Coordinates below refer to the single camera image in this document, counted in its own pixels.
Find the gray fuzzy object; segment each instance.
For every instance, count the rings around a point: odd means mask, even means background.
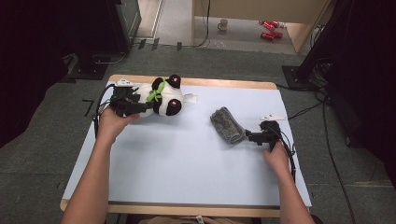
[[[210,120],[213,126],[215,126],[218,134],[228,144],[236,144],[246,138],[245,129],[236,122],[227,107],[224,106],[216,110],[216,112],[210,116]]]

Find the table edge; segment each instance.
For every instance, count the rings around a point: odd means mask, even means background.
[[[68,200],[62,199],[60,207],[64,211]],[[182,205],[145,205],[145,204],[109,204],[108,213],[146,214],[157,216],[206,216],[206,217],[280,217],[279,207],[222,207],[222,206],[182,206]]]
[[[109,81],[116,82],[123,77],[131,82],[137,82],[137,83],[152,83],[154,79],[157,78],[155,76],[115,74],[109,78]],[[182,77],[181,85],[277,90],[276,84],[274,82],[225,80],[225,79],[195,78],[195,77]]]

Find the human hand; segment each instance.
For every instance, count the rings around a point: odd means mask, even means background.
[[[272,152],[265,149],[263,156],[267,164],[273,169],[277,176],[290,172],[289,156],[281,141],[277,141]]]
[[[113,143],[125,126],[138,118],[139,114],[132,114],[122,118],[108,106],[100,116],[97,139],[108,140]]]

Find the handheld controller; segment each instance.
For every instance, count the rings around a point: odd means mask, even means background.
[[[153,102],[138,103],[140,95],[135,93],[132,87],[115,87],[113,95],[110,98],[110,106],[120,117],[132,114],[144,113],[151,109]]]
[[[260,128],[262,130],[261,133],[253,133],[249,130],[245,130],[245,134],[250,142],[257,143],[258,146],[262,146],[262,143],[268,143],[270,145],[270,149],[275,146],[275,143],[281,139],[281,132],[279,128],[279,124],[272,121],[263,121],[260,124]]]

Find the stuffed panda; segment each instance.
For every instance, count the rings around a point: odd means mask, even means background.
[[[140,94],[139,103],[154,102],[152,109],[141,113],[142,118],[153,113],[161,116],[174,116],[183,107],[183,94],[180,90],[181,78],[172,75],[169,78],[157,77],[151,85],[142,84],[136,89]]]

